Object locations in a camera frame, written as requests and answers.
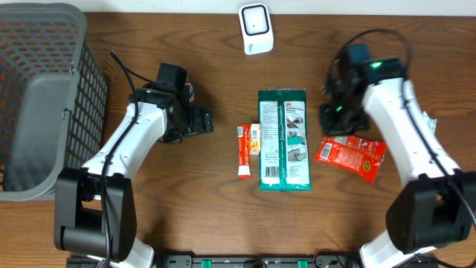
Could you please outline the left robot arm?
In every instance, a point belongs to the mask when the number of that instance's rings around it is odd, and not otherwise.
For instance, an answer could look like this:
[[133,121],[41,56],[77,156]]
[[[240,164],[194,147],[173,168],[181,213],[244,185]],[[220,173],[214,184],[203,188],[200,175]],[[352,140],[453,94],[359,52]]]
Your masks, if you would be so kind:
[[132,181],[157,141],[213,131],[209,107],[190,94],[136,89],[109,140],[82,167],[65,167],[56,182],[54,245],[101,267],[151,267],[154,249],[137,237]]

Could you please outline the red packet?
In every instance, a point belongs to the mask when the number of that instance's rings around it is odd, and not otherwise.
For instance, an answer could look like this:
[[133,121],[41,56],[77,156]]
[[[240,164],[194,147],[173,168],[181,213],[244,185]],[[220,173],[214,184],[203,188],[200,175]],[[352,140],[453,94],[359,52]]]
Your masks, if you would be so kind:
[[251,177],[250,170],[250,153],[249,153],[249,131],[250,124],[239,124],[237,126],[238,146],[239,146],[239,167],[238,178],[249,179]]

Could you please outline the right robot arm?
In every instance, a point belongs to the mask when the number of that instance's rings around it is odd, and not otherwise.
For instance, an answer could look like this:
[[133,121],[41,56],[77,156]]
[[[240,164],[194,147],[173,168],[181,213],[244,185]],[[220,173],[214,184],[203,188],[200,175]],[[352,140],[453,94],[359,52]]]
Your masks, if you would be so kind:
[[317,157],[373,177],[383,152],[402,191],[386,229],[358,251],[361,267],[401,267],[464,241],[475,226],[475,174],[463,171],[429,130],[406,67],[397,59],[340,56],[331,65]]

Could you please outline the dark green packet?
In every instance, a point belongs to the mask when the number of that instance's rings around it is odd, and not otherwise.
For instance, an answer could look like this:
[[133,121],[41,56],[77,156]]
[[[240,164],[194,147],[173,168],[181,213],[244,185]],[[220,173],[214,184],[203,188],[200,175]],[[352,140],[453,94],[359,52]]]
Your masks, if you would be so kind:
[[312,190],[306,105],[303,89],[258,92],[261,191]]

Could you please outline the red snack bag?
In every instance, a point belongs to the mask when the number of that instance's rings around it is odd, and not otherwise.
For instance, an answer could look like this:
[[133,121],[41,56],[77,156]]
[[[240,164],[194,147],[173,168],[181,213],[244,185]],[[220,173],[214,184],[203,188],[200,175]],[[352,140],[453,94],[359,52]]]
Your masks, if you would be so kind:
[[324,136],[315,161],[325,162],[374,183],[387,145],[383,141],[370,141],[354,135]]

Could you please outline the orange tissue pack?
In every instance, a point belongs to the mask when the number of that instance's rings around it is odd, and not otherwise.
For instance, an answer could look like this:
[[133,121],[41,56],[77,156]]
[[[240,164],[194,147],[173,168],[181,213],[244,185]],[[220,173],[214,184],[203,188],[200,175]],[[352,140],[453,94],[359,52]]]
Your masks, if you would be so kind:
[[249,152],[252,156],[258,156],[261,150],[261,125],[251,124],[249,132]]

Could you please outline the light green wipes pack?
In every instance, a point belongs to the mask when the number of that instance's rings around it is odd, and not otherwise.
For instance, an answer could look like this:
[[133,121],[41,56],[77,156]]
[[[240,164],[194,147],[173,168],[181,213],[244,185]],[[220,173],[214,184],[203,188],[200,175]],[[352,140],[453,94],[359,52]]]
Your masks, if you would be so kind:
[[422,117],[424,121],[427,123],[430,132],[435,135],[436,126],[437,126],[437,119],[431,118],[426,111],[422,112]]

